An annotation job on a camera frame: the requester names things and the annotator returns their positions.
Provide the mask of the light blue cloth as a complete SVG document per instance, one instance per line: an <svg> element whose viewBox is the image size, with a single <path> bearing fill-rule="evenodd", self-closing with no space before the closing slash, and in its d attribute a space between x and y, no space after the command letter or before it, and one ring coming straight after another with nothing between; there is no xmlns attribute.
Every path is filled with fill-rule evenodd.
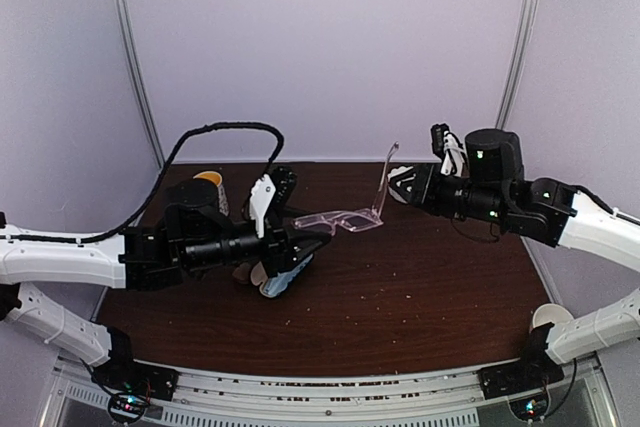
<svg viewBox="0 0 640 427"><path fill-rule="evenodd" d="M268 278L259 288L260 293L267 298L276 298L284 293L290 284L306 269L312 262L313 257L309 256L301 261L293 270L279 273L276 277Z"/></svg>

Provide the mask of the pink frame sunglasses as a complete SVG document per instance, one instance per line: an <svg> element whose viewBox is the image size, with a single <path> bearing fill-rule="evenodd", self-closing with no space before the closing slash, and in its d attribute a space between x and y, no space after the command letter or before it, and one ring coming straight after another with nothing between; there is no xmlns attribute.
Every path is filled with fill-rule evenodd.
<svg viewBox="0 0 640 427"><path fill-rule="evenodd" d="M399 143L394 142L387 153L376 196L370 207L308 214L295 218L292 221L292 226L297 230L324 233L331 236L334 236L338 229L361 233L382 226L382 211L388 191L389 166L398 149Z"/></svg>

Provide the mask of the black quilted glasses case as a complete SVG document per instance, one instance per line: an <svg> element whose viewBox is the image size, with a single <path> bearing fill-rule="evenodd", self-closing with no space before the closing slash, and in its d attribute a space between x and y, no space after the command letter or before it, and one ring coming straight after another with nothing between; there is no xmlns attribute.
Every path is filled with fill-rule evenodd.
<svg viewBox="0 0 640 427"><path fill-rule="evenodd" d="M263 265L258 263L251 269L249 280L263 297L269 299L276 298L287 290L289 285L304 271L313 259L314 255L311 254L304 260L298 262L293 270L278 273L275 277L269 277Z"/></svg>

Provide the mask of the brown plaid glasses case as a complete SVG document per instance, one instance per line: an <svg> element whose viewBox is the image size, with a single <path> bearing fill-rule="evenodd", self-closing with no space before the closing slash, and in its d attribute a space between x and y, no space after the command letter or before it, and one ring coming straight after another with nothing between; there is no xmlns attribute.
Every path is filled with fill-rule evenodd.
<svg viewBox="0 0 640 427"><path fill-rule="evenodd" d="M235 282L241 285L248 285L251 283L251 272L253 266L247 263L237 266L232 272L232 278Z"/></svg>

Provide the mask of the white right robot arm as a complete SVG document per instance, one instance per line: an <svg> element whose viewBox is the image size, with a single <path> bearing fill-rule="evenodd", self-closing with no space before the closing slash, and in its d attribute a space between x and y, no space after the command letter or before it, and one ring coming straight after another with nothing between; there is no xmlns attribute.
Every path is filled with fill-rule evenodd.
<svg viewBox="0 0 640 427"><path fill-rule="evenodd" d="M549 247L588 252L639 268L639 221L580 185L526 180L519 137L495 128L459 140L447 125L431 129L437 162L401 166L387 175L390 195L433 216L474 219ZM513 366L519 387L535 387L551 371L584 354L639 335L639 293L568 321L532 329Z"/></svg>

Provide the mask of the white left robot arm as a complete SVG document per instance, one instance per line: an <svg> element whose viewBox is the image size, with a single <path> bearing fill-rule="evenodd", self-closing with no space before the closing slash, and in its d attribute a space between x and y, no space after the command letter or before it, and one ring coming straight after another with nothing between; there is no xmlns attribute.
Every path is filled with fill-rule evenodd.
<svg viewBox="0 0 640 427"><path fill-rule="evenodd" d="M93 324L45 298L38 282L94 284L128 291L158 291L200 278L218 266L257 261L274 278L288 274L327 245L325 232L284 223L288 195L270 177L252 190L256 212L234 222L220 210L217 185L193 178L168 189L163 217L153 227L114 234L29 233L1 225L1 317L19 322L76 355L123 391L137 389L144 371L134 362L129 337Z"/></svg>

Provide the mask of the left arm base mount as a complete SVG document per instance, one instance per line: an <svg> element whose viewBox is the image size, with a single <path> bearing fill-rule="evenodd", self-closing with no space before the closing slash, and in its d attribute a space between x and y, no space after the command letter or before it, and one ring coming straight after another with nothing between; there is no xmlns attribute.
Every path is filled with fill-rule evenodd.
<svg viewBox="0 0 640 427"><path fill-rule="evenodd" d="M106 366L87 366L87 370L91 381L107 395L108 415L122 425L141 420L153 400L171 401L179 378L175 369L137 362L125 373Z"/></svg>

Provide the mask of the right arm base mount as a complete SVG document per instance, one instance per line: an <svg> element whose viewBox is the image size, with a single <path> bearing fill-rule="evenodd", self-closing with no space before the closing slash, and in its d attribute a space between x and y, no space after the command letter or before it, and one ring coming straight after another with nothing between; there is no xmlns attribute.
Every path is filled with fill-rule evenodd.
<svg viewBox="0 0 640 427"><path fill-rule="evenodd" d="M563 368L521 360L481 368L478 379L485 400L507 401L511 414L527 424L543 421L552 411L549 387L564 379Z"/></svg>

